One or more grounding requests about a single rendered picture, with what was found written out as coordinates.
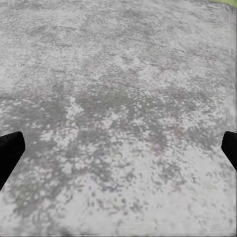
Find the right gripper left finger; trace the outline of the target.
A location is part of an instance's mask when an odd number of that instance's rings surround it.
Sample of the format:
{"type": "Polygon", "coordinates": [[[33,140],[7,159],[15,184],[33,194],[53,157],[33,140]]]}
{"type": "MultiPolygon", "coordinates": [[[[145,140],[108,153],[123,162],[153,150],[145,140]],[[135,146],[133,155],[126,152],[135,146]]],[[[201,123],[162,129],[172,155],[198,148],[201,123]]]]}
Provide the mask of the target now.
{"type": "Polygon", "coordinates": [[[0,137],[0,190],[26,150],[21,131],[0,137]]]}

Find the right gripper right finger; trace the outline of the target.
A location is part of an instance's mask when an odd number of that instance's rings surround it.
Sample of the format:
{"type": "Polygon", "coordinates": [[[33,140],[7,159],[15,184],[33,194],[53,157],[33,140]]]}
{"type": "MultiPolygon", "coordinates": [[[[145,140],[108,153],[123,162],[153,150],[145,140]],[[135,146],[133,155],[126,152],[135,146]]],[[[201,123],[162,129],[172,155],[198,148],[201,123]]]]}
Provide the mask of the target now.
{"type": "Polygon", "coordinates": [[[237,133],[226,131],[221,149],[237,171],[237,133]]]}

